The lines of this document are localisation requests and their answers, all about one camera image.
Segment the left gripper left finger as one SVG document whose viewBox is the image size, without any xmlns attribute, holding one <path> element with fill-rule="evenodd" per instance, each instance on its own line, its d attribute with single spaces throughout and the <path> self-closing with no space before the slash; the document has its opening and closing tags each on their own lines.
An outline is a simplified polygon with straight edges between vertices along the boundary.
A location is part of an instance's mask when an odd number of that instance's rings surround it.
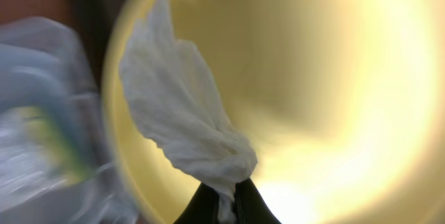
<svg viewBox="0 0 445 224">
<path fill-rule="evenodd" d="M 174 224 L 219 224 L 218 208 L 218 193 L 201 183 Z"/>
</svg>

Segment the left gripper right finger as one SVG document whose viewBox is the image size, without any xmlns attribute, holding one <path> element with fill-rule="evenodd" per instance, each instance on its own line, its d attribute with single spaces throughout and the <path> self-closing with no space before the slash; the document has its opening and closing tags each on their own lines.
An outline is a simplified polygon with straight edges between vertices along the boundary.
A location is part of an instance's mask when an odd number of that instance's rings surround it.
<svg viewBox="0 0 445 224">
<path fill-rule="evenodd" d="M 234 199 L 238 224 L 281 224 L 251 179 L 236 184 Z"/>
</svg>

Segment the white napkin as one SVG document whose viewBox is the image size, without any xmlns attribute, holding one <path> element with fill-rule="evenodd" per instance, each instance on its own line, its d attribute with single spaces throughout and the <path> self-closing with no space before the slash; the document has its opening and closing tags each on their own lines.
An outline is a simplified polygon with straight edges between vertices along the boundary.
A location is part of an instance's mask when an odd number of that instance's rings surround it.
<svg viewBox="0 0 445 224">
<path fill-rule="evenodd" d="M 233 128 L 199 49 L 175 37 L 169 0 L 156 0 L 135 22 L 119 76 L 140 134 L 174 168 L 215 190 L 219 222 L 235 223 L 236 184 L 252 175 L 257 156 Z"/>
</svg>

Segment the green snack wrapper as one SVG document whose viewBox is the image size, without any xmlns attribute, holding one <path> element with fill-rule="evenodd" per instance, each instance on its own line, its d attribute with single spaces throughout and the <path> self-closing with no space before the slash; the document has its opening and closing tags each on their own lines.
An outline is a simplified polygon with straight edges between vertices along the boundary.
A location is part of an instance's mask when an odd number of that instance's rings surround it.
<svg viewBox="0 0 445 224">
<path fill-rule="evenodd" d="M 93 177 L 93 168 L 77 139 L 63 131 L 46 111 L 38 107 L 17 109 L 26 135 L 38 145 L 49 164 L 49 174 L 73 185 Z"/>
</svg>

